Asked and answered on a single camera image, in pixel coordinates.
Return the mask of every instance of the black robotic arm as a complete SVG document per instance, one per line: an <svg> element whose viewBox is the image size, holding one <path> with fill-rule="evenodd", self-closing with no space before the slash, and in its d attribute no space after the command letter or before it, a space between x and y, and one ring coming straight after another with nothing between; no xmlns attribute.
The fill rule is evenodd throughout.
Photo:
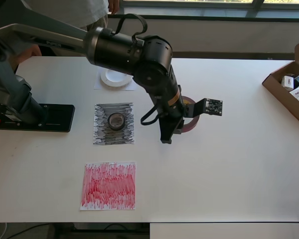
<svg viewBox="0 0 299 239"><path fill-rule="evenodd" d="M98 27L85 32L35 13L20 0L7 0L0 8L0 112L11 121L6 122L5 128L18 129L23 124L25 130L69 131L71 126L74 107L38 104L31 96L30 85L9 66L8 57L19 54L31 43L80 52L93 65L132 75L154 104L141 123L149 125L159 120L163 143L171 143L171 136L182 132L184 117L202 113L221 116L221 101L203 99L184 104L171 65L170 44L158 36L136 37L147 29L142 17L134 15L143 25L141 32L132 37L119 33L129 15L121 18L116 31ZM145 121L155 111L155 119ZM60 123L51 123L60 115L69 125L63 130L57 126Z"/></svg>

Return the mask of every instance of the red scribbled paper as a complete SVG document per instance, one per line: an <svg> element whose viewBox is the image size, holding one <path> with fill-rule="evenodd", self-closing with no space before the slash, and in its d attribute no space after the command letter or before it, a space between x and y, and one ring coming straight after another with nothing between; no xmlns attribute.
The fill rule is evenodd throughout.
<svg viewBox="0 0 299 239"><path fill-rule="evenodd" d="M135 163L85 165L81 210L135 209Z"/></svg>

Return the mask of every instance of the white tape roll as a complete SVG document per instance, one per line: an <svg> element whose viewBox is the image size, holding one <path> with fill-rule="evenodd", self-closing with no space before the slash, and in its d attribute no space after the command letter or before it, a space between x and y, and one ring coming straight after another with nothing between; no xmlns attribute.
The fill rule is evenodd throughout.
<svg viewBox="0 0 299 239"><path fill-rule="evenodd" d="M132 76L105 69L101 74L101 80L109 87L120 88L127 86L132 81Z"/></svg>

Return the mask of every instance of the tape roll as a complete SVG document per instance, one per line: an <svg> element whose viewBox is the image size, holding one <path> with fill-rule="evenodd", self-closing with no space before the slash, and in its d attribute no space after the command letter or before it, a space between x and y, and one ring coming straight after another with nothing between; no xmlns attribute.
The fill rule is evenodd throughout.
<svg viewBox="0 0 299 239"><path fill-rule="evenodd" d="M131 81L130 75L106 69L101 74L101 80L109 87L121 88L127 86Z"/></svg>
<svg viewBox="0 0 299 239"><path fill-rule="evenodd" d="M183 102L185 105L196 103L194 100L192 100L191 98L186 97L186 96L182 96L182 99L183 99ZM199 120L199 116L196 116L189 123L184 124L183 128L181 129L181 132L185 133L185 132L191 131L197 125L198 120Z"/></svg>
<svg viewBox="0 0 299 239"><path fill-rule="evenodd" d="M125 122L125 117L122 113L113 113L108 118L109 127L114 131L123 129Z"/></svg>

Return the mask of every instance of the window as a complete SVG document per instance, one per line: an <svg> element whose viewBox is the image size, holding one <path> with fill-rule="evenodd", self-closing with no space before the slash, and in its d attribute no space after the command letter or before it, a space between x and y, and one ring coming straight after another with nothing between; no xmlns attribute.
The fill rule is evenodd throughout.
<svg viewBox="0 0 299 239"><path fill-rule="evenodd" d="M289 4L299 4L299 0L265 0L264 3L289 3Z"/></svg>
<svg viewBox="0 0 299 239"><path fill-rule="evenodd" d="M191 8L193 10L200 10L202 8L222 8L247 9L249 11L263 11L267 9L299 11L299 0L121 0L121 2L122 6L165 7L165 10L179 7L183 8L184 11L188 11L186 8Z"/></svg>

